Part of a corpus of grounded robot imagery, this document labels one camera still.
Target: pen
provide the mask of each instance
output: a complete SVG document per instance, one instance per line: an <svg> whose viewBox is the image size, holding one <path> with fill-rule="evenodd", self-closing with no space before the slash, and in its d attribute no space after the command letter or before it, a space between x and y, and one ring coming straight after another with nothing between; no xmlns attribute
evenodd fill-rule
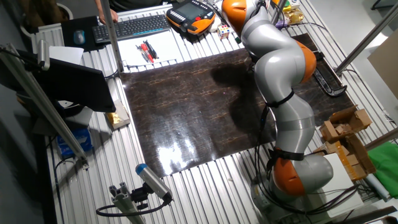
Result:
<svg viewBox="0 0 398 224"><path fill-rule="evenodd" d="M144 52L148 56L150 62L154 63L154 59L152 58L152 56L150 56L150 53L148 51L146 44L141 44L141 49L144 50Z"/></svg>
<svg viewBox="0 0 398 224"><path fill-rule="evenodd" d="M137 49L141 52L141 55L142 55L142 57L145 59L145 61L146 61L147 63L149 63L149 58L148 58L147 55L145 54L144 50L142 50L141 47L139 47L139 46L136 46L136 47L137 47Z"/></svg>
<svg viewBox="0 0 398 224"><path fill-rule="evenodd" d="M151 44L149 44L148 40L147 40L146 44L149 47L149 49L152 51L152 53L154 54L154 58L159 58L157 56L157 53L156 53L155 49L151 46Z"/></svg>
<svg viewBox="0 0 398 224"><path fill-rule="evenodd" d="M145 41L142 41L142 42L148 47L148 51L149 51L149 53L150 53L150 56L152 56L152 58L155 59L155 58L156 58L156 57L155 57L155 54L154 54L154 52L152 51L152 48L149 46L148 40L145 40Z"/></svg>

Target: mouse pad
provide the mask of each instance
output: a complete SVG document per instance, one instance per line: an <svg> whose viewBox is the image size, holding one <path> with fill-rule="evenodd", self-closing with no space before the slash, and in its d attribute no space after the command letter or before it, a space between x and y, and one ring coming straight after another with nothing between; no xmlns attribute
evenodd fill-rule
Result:
<svg viewBox="0 0 398 224"><path fill-rule="evenodd" d="M104 44L96 45L94 42L93 26L98 26L96 16L72 19L61 23L63 43L66 47L81 47L84 49L84 52L103 49ZM73 41L73 33L76 30L83 30L85 32L86 42L83 45L77 45Z"/></svg>
<svg viewBox="0 0 398 224"><path fill-rule="evenodd" d="M264 100L248 72L250 63L241 49L121 75L145 162L157 175L256 145ZM314 77L294 91L311 105L317 126L353 105L346 94L326 95ZM269 114L261 143L274 139Z"/></svg>

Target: slotted aluminum frame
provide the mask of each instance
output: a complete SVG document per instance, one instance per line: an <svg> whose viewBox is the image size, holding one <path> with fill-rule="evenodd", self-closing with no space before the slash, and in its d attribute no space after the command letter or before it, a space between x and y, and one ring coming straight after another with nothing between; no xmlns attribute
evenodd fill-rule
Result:
<svg viewBox="0 0 398 224"><path fill-rule="evenodd" d="M326 27L308 0L301 0L301 3L300 9L305 15L304 22L314 22ZM158 6L122 12L119 14L119 20L126 21L164 14L169 7ZM243 48L242 44L234 41L236 37L234 33L229 39L224 40L220 40L217 34L205 34L187 40L173 29L171 32L178 45L178 49L174 52L175 60L149 66L124 67L124 71L140 72ZM284 33L286 35L309 33L332 67L337 67L345 58L341 47L327 31L319 27L298 26L288 28ZM36 46L40 39L48 41L50 45L63 46L61 25L40 27L39 32L32 36L33 46ZM105 76L116 71L116 61L110 45L103 50L85 52L81 64L102 70ZM363 144L395 128L395 125L385 118L380 102L361 76L353 72L343 72L341 79L348 85L349 98L358 105L359 109L365 108L373 121L368 129L358 134ZM121 80L111 78L108 84L114 100L120 99L130 113ZM60 165L54 173L53 167L60 161L60 157L55 144L47 149L58 223L63 223L63 221L65 223L128 223L127 218L99 217L95 210L112 204L111 195L108 192L109 186L125 182L130 189L135 189L142 185L142 180L134 171L138 164L144 162L134 121L112 132L104 114L94 112L89 129L94 149L87 153L90 166L88 170L73 167L72 163L67 162ZM312 152L321 145L321 134L317 131L306 153ZM266 144L266 147L272 147L272 143ZM143 217L147 223L153 224L263 223L250 198L249 180L254 177L253 160L254 149L249 149L164 177L163 181L172 190L175 201L170 207ZM261 169L264 170L267 161L264 151L261 151L261 161ZM59 191L55 187L55 178L60 182ZM150 195L147 203L150 208L155 208L161 202L155 195ZM298 218L306 222L305 217Z"/></svg>

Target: green cloth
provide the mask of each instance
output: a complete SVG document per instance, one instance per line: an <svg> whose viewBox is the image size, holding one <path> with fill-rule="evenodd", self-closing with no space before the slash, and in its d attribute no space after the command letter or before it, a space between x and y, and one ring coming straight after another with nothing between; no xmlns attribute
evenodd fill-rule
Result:
<svg viewBox="0 0 398 224"><path fill-rule="evenodd" d="M390 192L391 197L398 198L398 146L386 142L368 152L381 184Z"/></svg>

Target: person's hand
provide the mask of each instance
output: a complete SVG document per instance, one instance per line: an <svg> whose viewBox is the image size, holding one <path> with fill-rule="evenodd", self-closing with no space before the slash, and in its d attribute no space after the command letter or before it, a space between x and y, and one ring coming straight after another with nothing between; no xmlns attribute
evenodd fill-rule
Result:
<svg viewBox="0 0 398 224"><path fill-rule="evenodd" d="M102 10L100 10L100 11L98 11L98 12L99 12L99 21L100 21L102 24L105 24L104 12L103 12ZM112 20L113 20L113 22L118 22L119 16L118 16L118 14L117 14L115 11L113 11L112 9L111 9L111 15L112 15Z"/></svg>

